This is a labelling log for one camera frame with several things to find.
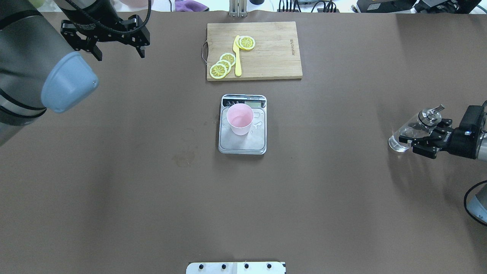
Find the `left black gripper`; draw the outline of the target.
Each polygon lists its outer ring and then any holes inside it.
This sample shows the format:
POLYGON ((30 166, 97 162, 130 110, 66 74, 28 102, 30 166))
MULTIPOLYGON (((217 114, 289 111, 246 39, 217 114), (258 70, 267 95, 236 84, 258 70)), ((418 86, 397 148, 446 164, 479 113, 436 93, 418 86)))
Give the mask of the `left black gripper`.
POLYGON ((98 61, 102 61, 103 54, 96 43, 112 41, 135 46, 139 56, 145 58, 145 47, 151 44, 151 40, 150 33, 146 26, 143 26, 143 19, 139 15, 134 14, 127 20, 116 18, 114 22, 103 21, 102 24, 106 28, 93 22, 80 24, 63 20, 61 34, 70 45, 75 46, 78 43, 80 50, 92 54, 98 61))

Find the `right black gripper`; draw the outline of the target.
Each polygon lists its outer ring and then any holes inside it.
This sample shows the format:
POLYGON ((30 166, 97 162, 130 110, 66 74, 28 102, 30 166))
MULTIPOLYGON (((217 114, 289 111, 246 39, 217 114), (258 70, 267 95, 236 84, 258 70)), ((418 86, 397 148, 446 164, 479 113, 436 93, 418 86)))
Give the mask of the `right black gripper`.
POLYGON ((399 130, 399 143, 411 143, 412 152, 435 159, 439 151, 476 160, 487 159, 486 105, 468 106, 457 128, 450 132, 451 119, 442 119, 431 127, 415 119, 399 130))

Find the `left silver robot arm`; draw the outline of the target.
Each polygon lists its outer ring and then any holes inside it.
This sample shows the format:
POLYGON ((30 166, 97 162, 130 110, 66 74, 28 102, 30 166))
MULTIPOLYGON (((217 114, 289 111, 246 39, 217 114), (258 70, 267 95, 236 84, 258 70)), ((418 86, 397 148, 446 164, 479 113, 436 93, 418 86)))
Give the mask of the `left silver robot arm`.
POLYGON ((120 18, 109 0, 56 0, 67 16, 56 31, 28 0, 2 0, 0 32, 1 144, 52 110, 63 113, 89 96, 99 78, 80 51, 98 61, 98 42, 134 47, 140 57, 150 44, 145 20, 120 18))

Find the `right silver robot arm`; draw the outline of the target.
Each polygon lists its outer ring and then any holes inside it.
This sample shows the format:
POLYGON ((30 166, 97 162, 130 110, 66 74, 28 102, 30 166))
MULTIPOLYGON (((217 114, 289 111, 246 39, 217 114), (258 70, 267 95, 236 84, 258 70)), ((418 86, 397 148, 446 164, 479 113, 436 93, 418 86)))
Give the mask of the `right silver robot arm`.
POLYGON ((435 159, 441 151, 474 160, 486 161, 486 104, 470 105, 459 126, 443 118, 445 106, 425 108, 403 124, 388 139, 394 151, 403 153, 412 149, 414 154, 435 159))

